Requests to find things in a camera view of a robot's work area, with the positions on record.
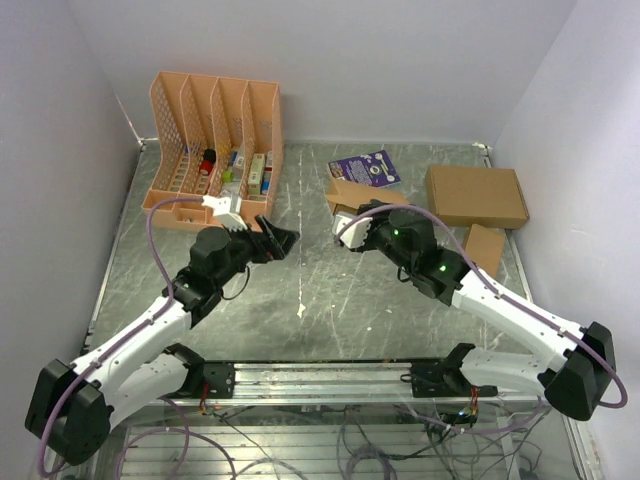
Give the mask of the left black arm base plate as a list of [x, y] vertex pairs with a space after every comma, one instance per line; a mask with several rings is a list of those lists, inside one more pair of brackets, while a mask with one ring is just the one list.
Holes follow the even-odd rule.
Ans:
[[205, 362], [202, 369], [204, 399], [231, 399], [235, 388], [236, 369], [233, 363]]

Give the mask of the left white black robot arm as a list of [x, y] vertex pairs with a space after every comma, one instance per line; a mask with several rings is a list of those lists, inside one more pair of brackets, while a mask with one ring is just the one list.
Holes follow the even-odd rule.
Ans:
[[188, 264], [147, 311], [104, 344], [70, 364], [50, 361], [39, 373], [25, 427], [76, 466], [96, 453], [122, 420], [165, 394], [192, 397], [203, 387], [202, 359], [176, 339], [220, 303], [225, 285], [251, 264], [283, 260], [298, 232], [255, 218], [258, 230], [206, 227]]

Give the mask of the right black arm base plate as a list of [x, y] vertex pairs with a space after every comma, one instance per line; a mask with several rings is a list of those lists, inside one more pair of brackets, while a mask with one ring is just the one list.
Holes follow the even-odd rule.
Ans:
[[498, 394], [495, 386], [473, 387], [459, 372], [446, 369], [438, 360], [412, 362], [400, 381], [409, 384], [413, 397], [418, 399], [471, 397], [472, 391], [479, 397]]

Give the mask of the brown cardboard box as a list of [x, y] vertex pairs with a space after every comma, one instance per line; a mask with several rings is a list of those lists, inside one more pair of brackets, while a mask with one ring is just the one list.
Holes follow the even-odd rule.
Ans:
[[409, 200], [402, 193], [333, 177], [329, 178], [329, 187], [325, 198], [332, 215], [339, 212], [356, 214], [361, 205], [368, 204], [371, 200], [391, 204], [409, 203]]

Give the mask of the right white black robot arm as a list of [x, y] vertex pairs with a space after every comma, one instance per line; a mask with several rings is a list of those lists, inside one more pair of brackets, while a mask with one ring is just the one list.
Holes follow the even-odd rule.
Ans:
[[484, 319], [526, 348], [502, 354], [457, 345], [440, 373], [448, 393], [484, 386], [520, 391], [578, 421], [605, 406], [604, 393], [619, 379], [606, 326], [563, 319], [508, 290], [468, 255], [440, 246], [432, 221], [415, 206], [376, 205], [360, 228], [360, 250], [380, 252], [421, 294]]

